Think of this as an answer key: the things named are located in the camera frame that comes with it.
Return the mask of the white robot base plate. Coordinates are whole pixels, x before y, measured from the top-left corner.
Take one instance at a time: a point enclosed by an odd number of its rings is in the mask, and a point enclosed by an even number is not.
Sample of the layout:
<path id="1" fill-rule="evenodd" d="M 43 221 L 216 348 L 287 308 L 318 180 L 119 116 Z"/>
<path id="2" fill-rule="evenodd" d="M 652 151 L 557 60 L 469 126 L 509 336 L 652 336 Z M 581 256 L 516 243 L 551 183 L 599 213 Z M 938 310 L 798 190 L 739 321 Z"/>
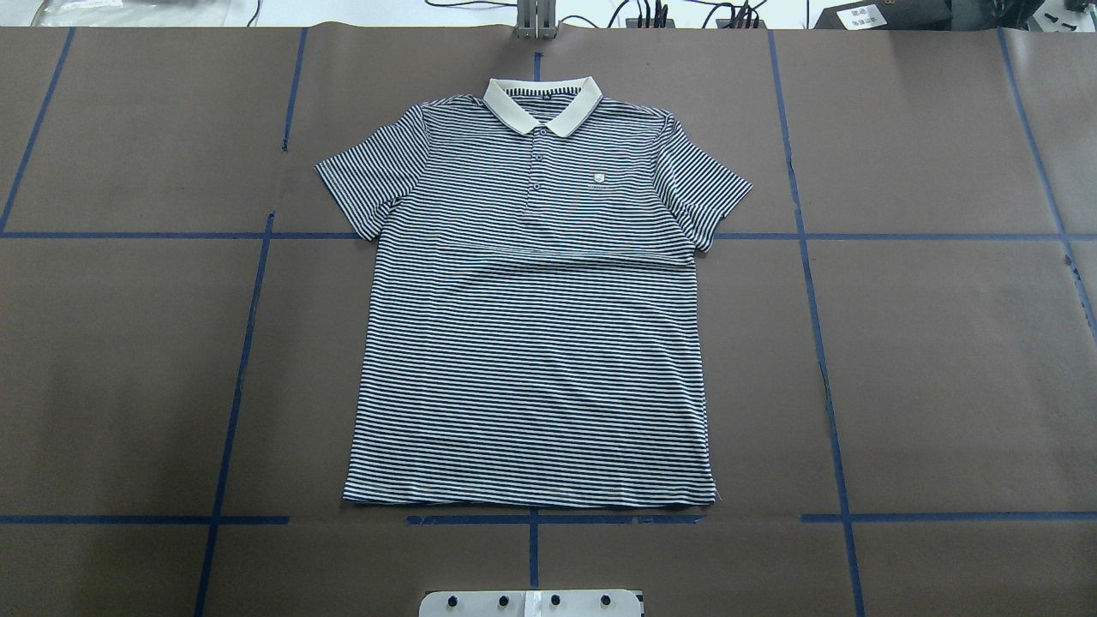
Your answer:
<path id="1" fill-rule="evenodd" d="M 430 592 L 419 616 L 644 616 L 641 592 L 624 588 Z"/>

